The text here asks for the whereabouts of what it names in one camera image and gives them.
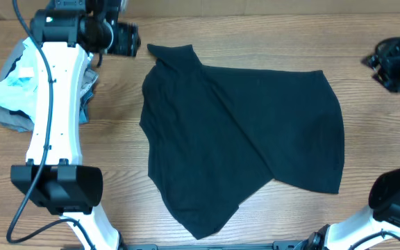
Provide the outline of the light blue folded t-shirt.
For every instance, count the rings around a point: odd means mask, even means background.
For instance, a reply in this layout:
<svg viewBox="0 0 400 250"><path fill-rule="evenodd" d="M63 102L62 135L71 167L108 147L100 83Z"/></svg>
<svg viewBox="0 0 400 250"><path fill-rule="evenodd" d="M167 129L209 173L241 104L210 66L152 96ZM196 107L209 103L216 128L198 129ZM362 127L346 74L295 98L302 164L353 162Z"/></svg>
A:
<svg viewBox="0 0 400 250"><path fill-rule="evenodd" d="M17 57L15 68L0 81L0 107L10 111L22 111L32 122L47 114L49 91L48 74L44 60L32 39L21 45L22 54ZM91 55L81 46L68 47L64 42L43 44L42 53L50 66L53 83L54 119L62 119L67 113L76 123L86 122L80 113L84 104L81 98L91 91L82 91L84 74L89 70Z"/></svg>

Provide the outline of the grey folded shirt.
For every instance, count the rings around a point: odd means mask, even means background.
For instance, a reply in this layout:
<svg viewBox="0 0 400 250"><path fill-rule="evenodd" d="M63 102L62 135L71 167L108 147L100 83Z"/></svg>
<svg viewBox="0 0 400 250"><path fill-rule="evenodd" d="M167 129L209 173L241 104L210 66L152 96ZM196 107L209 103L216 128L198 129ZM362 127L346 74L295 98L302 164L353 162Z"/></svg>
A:
<svg viewBox="0 0 400 250"><path fill-rule="evenodd" d="M0 124L18 132L34 129L38 73L35 47L20 40L0 73Z"/></svg>

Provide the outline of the black t-shirt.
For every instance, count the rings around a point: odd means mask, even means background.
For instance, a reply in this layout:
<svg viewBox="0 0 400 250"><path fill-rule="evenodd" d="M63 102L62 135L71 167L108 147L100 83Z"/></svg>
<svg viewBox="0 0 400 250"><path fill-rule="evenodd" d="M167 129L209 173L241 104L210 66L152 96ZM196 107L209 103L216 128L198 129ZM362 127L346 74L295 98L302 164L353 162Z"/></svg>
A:
<svg viewBox="0 0 400 250"><path fill-rule="evenodd" d="M194 238L219 232L276 180L336 194L344 168L340 102L320 70L204 65L190 45L148 45L140 127L148 175Z"/></svg>

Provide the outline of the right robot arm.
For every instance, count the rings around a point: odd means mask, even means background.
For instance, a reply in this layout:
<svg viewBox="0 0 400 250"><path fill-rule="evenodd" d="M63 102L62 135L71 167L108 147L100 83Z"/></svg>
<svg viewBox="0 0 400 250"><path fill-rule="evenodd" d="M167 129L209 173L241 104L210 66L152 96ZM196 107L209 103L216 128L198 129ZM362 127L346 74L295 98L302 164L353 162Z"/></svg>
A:
<svg viewBox="0 0 400 250"><path fill-rule="evenodd" d="M380 41L363 64L373 79L400 94L400 37ZM287 249L369 249L385 240L400 241L400 168L380 175L369 193L369 203L343 222L325 225Z"/></svg>

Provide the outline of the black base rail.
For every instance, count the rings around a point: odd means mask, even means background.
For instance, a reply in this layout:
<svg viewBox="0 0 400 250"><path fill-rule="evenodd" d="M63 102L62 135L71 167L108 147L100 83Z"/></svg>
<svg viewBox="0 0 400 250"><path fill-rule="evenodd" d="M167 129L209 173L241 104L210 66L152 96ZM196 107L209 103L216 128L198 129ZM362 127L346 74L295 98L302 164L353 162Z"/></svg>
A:
<svg viewBox="0 0 400 250"><path fill-rule="evenodd" d="M213 245L181 245L158 246L155 244L130 244L128 250L294 250L302 249L305 241L274 241L269 244L213 244Z"/></svg>

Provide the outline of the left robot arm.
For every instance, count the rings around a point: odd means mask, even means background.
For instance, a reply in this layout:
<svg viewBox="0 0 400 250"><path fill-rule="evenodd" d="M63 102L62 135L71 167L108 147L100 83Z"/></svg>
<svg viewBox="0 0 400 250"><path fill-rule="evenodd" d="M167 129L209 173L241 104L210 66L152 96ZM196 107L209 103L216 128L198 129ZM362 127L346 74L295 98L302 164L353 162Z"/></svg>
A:
<svg viewBox="0 0 400 250"><path fill-rule="evenodd" d="M138 27L121 23L126 0L52 1L23 28L37 58L34 129L24 165L10 170L12 184L34 203L68 224L83 249L125 249L121 233L101 205L103 176L83 164L79 112L88 56L133 57Z"/></svg>

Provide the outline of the dark blue folded shirt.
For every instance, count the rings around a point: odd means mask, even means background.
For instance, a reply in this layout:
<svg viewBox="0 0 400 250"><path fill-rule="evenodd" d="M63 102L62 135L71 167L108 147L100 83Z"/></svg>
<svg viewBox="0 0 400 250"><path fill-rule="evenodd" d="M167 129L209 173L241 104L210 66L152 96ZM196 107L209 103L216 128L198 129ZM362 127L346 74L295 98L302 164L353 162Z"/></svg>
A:
<svg viewBox="0 0 400 250"><path fill-rule="evenodd" d="M89 122L88 103L93 98L93 96L94 96L93 91L89 90L81 97L80 110L79 110L79 124L86 124Z"/></svg>

